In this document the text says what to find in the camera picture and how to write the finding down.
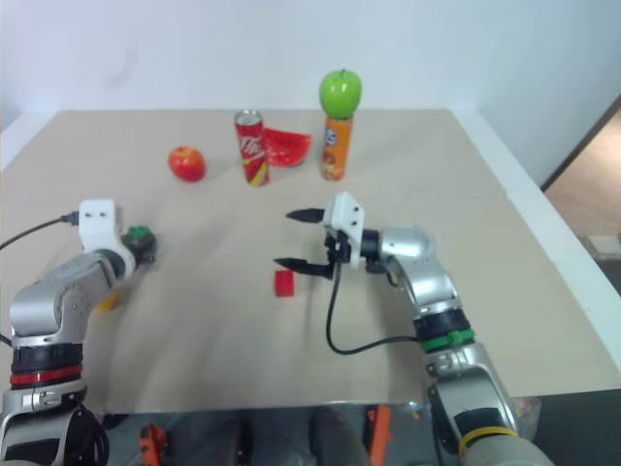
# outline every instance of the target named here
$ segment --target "orange bottle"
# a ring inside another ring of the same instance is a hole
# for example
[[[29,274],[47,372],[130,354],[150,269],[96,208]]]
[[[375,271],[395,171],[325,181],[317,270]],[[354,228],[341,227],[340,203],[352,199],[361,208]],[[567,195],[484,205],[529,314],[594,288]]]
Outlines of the orange bottle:
[[[326,135],[321,163],[321,175],[326,180],[342,180],[345,176],[352,125],[353,117],[345,119],[326,117]]]

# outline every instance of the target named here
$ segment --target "green apple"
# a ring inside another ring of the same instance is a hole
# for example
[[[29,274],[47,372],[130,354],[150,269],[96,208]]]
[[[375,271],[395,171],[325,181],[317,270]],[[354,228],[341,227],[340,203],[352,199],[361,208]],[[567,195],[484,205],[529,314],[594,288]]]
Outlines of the green apple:
[[[346,119],[353,115],[362,96],[362,82],[349,70],[328,73],[319,86],[319,100],[330,118]]]

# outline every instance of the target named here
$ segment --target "red soda can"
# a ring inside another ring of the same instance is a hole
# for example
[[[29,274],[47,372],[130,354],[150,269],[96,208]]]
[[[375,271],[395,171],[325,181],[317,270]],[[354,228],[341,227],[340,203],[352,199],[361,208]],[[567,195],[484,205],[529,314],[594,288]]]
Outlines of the red soda can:
[[[253,186],[267,184],[270,181],[270,172],[263,135],[263,117],[256,110],[242,110],[235,114],[235,127],[246,180]]]

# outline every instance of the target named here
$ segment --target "red block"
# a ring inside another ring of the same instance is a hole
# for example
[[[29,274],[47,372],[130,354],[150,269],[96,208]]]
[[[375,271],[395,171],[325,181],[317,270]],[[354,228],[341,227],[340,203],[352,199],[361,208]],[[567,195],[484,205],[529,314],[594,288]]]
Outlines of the red block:
[[[276,270],[274,273],[274,292],[278,298],[293,296],[293,271]]]

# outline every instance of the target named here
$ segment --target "table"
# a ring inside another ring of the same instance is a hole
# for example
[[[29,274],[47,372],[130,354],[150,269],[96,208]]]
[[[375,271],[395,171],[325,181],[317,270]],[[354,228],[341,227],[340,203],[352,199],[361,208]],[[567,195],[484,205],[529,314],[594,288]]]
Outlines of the table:
[[[343,190],[365,207],[368,227],[419,224],[434,233],[509,394],[621,386],[616,352],[606,349],[589,310],[507,198],[490,171],[498,167],[483,160],[450,111],[358,112],[340,183],[318,174],[320,112],[265,112],[267,125],[312,133],[314,144],[303,165],[272,170],[272,182],[258,188],[243,178],[233,114],[61,112],[3,172],[5,238],[74,210],[82,199],[114,198],[125,226],[146,224],[159,239],[156,265],[121,290],[124,305],[91,317],[84,359],[89,408],[422,399],[416,345],[356,356],[330,352],[323,335],[330,282],[297,276],[295,297],[274,297],[274,257],[325,259],[322,229],[284,214],[323,207]],[[170,174],[166,156],[180,144],[203,151],[203,182],[185,184]],[[79,251],[77,231],[65,225],[3,251],[5,331],[10,297]],[[410,332],[411,323],[384,278],[344,269],[334,330],[347,347]],[[6,373],[9,351],[0,357]]]

